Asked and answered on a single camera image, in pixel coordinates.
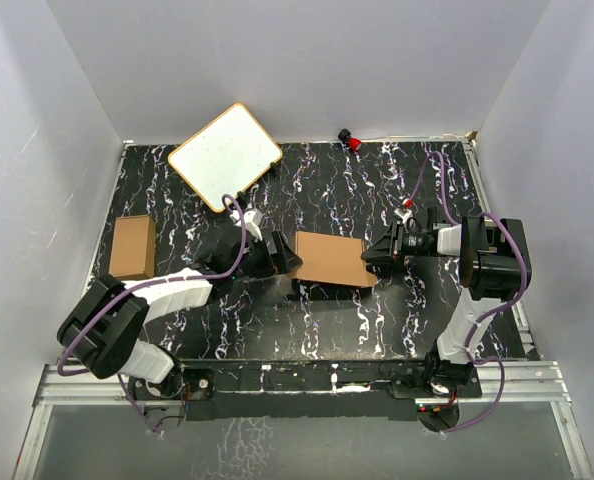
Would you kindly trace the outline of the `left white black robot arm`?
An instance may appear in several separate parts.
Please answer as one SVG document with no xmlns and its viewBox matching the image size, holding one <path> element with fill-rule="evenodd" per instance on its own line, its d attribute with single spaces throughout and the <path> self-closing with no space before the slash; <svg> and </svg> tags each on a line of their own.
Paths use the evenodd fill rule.
<svg viewBox="0 0 594 480">
<path fill-rule="evenodd" d="M 180 310 L 204 307 L 227 295 L 242 278 L 286 275 L 302 265 L 281 232 L 264 239 L 239 227 L 223 235 L 198 261 L 179 272 L 141 281 L 99 277 L 57 331 L 67 357 L 74 356 L 98 379 L 127 375 L 148 382 L 171 399 L 183 387 L 179 362 L 163 348 L 139 338 L 142 327 Z"/>
</svg>

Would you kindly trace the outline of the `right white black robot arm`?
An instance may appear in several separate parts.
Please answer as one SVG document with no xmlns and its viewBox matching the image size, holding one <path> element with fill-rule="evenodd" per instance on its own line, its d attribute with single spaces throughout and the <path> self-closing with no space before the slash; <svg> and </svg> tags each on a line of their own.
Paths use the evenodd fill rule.
<svg viewBox="0 0 594 480">
<path fill-rule="evenodd" d="M 429 218 L 421 227 L 410 216 L 395 220 L 361 255 L 370 266 L 392 267 L 407 257 L 459 260 L 459 301 L 445 330 L 424 358 L 424 388 L 443 397 L 466 382 L 474 350 L 495 315 L 512 307 L 531 281 L 524 226 L 519 219 L 488 213 L 463 217 L 457 225 Z"/>
</svg>

